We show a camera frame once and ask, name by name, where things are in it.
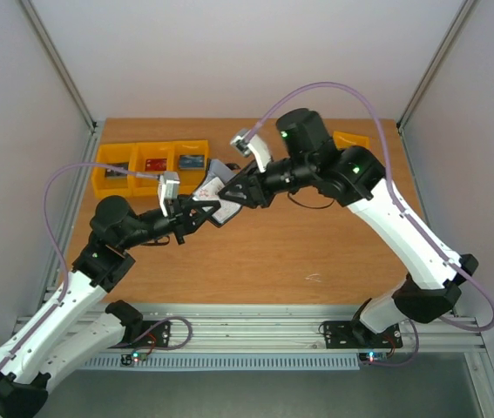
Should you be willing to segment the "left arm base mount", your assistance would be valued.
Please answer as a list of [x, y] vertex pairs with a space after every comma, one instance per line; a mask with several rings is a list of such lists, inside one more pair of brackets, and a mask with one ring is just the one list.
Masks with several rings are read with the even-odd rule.
[[139, 310], [122, 300], [108, 304], [105, 313], [114, 315], [124, 329], [122, 339], [112, 348], [146, 347], [152, 342], [159, 348], [168, 347], [170, 320], [145, 320]]

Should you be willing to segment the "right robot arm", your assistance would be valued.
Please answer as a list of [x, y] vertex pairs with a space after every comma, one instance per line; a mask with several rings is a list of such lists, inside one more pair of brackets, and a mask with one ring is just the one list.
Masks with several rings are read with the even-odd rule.
[[470, 254], [460, 255], [436, 237], [388, 184], [384, 166], [368, 149], [339, 149], [321, 116], [306, 108], [290, 111], [276, 127], [288, 157], [264, 167], [252, 162], [220, 191], [241, 206], [268, 207], [281, 192], [313, 186], [367, 223], [407, 267], [406, 279], [363, 304], [352, 334], [371, 345], [402, 320], [429, 323], [448, 313], [461, 295], [460, 285], [477, 269]]

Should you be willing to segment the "white card with red pattern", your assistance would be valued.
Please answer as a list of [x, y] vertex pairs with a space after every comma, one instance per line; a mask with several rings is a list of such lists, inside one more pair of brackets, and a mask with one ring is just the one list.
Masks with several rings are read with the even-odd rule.
[[193, 193], [193, 199], [197, 201], [218, 201], [220, 208], [211, 216], [211, 221], [216, 226], [223, 226], [240, 212], [241, 205], [232, 201], [221, 199], [218, 193], [224, 188], [223, 181], [214, 177], [206, 179]]

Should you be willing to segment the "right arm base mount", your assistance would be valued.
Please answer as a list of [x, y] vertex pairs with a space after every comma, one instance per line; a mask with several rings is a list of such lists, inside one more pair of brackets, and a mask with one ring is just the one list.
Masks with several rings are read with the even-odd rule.
[[378, 349], [402, 348], [400, 327], [395, 324], [381, 334], [367, 329], [360, 321], [362, 310], [369, 304], [366, 300], [351, 320], [325, 320], [318, 326], [318, 333], [324, 338], [327, 349]]

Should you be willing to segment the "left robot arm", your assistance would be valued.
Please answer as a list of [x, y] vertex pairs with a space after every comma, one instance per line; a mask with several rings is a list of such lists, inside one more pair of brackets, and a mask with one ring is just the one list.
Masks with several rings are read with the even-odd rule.
[[217, 200], [179, 196], [137, 214], [120, 196], [102, 199], [91, 219], [87, 245], [63, 283], [31, 319], [0, 346], [0, 417], [33, 417], [52, 389], [94, 354], [132, 347], [146, 333], [143, 316], [122, 300], [110, 303], [90, 326], [65, 335], [134, 265], [128, 253], [173, 236], [179, 243], [220, 209]]

